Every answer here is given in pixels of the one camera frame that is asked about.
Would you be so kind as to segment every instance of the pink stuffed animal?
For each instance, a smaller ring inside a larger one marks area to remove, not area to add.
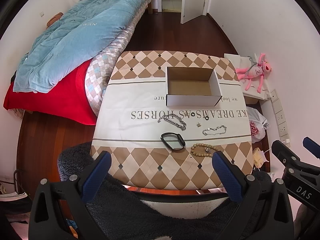
[[[261,93],[264,74],[271,71],[271,66],[268,64],[268,62],[264,61],[265,56],[266,54],[261,53],[258,63],[256,63],[256,65],[254,65],[252,68],[236,69],[236,74],[239,80],[249,79],[249,83],[247,87],[244,89],[245,91],[247,91],[250,88],[252,78],[260,77],[260,84],[257,88],[257,92]]]

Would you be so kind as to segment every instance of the blue comforter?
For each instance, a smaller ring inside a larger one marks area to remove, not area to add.
[[[107,47],[145,0],[81,0],[38,38],[18,66],[13,91],[47,93]]]

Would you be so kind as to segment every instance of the silver bolt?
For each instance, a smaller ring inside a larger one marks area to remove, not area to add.
[[[73,174],[73,175],[71,175],[71,176],[69,177],[69,179],[70,179],[71,181],[75,181],[76,179],[78,179],[78,176],[77,176],[76,174]]]
[[[283,180],[282,180],[282,179],[280,179],[280,178],[278,178],[278,179],[277,179],[277,182],[278,182],[278,184],[280,184],[280,185],[282,185],[282,184],[283,184]]]
[[[248,181],[254,181],[254,176],[253,175],[247,175],[247,180]]]
[[[47,182],[48,182],[47,179],[41,179],[40,184],[44,185],[44,184],[46,184]]]

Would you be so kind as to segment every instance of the beaded bracelet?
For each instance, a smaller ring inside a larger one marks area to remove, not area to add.
[[[206,153],[196,153],[196,147],[204,147]],[[218,151],[218,149],[212,146],[211,144],[196,143],[191,147],[191,153],[198,157],[212,157],[213,154],[211,153],[211,149],[215,150],[215,152]]]

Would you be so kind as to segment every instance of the silver chain bracelet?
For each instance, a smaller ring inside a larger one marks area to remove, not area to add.
[[[206,133],[206,132],[205,132],[205,131],[210,131],[210,130],[216,131],[216,130],[218,130],[218,129],[220,129],[220,128],[224,128],[224,132],[218,132],[218,133]],[[203,133],[204,135],[217,135],[217,134],[224,134],[224,133],[226,133],[226,132],[227,132],[227,127],[224,126],[224,125],[217,126],[216,128],[211,128],[211,127],[209,127],[209,128],[204,129],[204,130],[202,131],[202,133]]]
[[[180,124],[178,124],[178,123],[170,120],[170,119],[169,119],[170,116],[177,118],[182,125],[180,125]],[[185,122],[183,122],[182,119],[181,119],[181,117],[178,116],[177,114],[164,114],[162,117],[159,118],[158,122],[160,122],[161,119],[169,122],[170,124],[173,124],[174,126],[180,128],[182,131],[184,131],[184,130],[186,129],[186,127],[187,127],[187,124],[186,124]]]

